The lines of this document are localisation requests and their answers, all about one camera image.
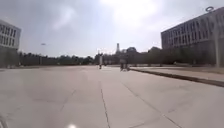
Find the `building facade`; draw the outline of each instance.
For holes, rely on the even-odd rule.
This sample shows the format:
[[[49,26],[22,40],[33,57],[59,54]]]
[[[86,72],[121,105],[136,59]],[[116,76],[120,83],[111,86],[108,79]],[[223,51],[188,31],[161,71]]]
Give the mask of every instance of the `building facade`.
[[[206,13],[173,28],[161,32],[162,48],[173,49],[191,47],[194,51],[215,56],[214,23],[219,37],[220,54],[224,54],[224,7]]]
[[[0,67],[18,64],[21,29],[0,20]]]

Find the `tower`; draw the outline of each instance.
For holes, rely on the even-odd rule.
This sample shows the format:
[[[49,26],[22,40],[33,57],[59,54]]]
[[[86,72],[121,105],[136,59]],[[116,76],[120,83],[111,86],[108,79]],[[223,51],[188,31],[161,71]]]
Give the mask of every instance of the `tower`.
[[[117,50],[116,50],[116,53],[120,52],[120,44],[117,43]]]

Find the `stone pavement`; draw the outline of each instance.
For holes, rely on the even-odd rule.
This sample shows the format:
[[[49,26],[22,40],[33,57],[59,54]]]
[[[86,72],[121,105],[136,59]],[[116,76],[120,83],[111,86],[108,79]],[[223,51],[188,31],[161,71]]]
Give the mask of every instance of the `stone pavement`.
[[[224,88],[119,68],[0,72],[9,128],[222,128],[223,97]]]
[[[184,71],[181,67],[131,67],[131,70],[224,87],[224,74]]]

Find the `person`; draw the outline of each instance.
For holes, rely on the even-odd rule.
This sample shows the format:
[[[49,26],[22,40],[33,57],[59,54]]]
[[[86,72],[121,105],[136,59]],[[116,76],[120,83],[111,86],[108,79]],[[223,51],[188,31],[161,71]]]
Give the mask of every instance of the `person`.
[[[121,71],[124,69],[124,60],[123,59],[120,60],[120,68],[121,68]]]
[[[100,58],[99,58],[99,69],[102,69],[102,64],[103,64],[103,56],[100,55]]]

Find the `sidewalk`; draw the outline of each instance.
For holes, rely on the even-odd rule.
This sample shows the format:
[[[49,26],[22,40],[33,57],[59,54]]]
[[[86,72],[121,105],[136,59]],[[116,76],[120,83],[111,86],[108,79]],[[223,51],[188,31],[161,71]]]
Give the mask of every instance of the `sidewalk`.
[[[195,71],[183,71],[183,70],[181,70],[181,67],[176,67],[174,69],[172,69],[172,68],[166,69],[165,67],[163,67],[163,68],[131,67],[131,70],[224,87],[224,75],[223,74],[208,73],[208,72],[195,72]]]

